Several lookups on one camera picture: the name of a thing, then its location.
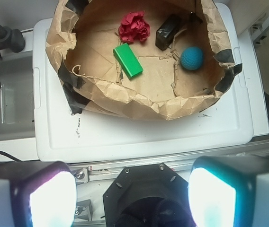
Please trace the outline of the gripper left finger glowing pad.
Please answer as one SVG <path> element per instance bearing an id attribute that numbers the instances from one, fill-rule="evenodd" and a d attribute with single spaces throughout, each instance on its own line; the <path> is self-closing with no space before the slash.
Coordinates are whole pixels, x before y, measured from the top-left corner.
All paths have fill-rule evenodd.
<path id="1" fill-rule="evenodd" d="M 66 163 L 0 162 L 0 227 L 70 227 L 76 200 Z"/>

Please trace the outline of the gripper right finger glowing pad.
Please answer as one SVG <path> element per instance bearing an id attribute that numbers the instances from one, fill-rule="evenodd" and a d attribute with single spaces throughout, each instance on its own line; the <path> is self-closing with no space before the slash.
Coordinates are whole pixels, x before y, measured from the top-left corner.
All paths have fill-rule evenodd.
<path id="1" fill-rule="evenodd" d="M 197 158 L 188 201 L 198 227 L 269 227 L 269 155 Z"/>

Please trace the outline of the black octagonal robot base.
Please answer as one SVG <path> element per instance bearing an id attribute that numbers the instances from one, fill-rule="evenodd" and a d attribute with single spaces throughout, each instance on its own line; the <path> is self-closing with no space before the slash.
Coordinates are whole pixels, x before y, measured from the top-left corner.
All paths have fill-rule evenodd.
<path id="1" fill-rule="evenodd" d="M 164 163 L 125 167 L 103 194 L 108 227 L 194 227 L 188 182 Z"/>

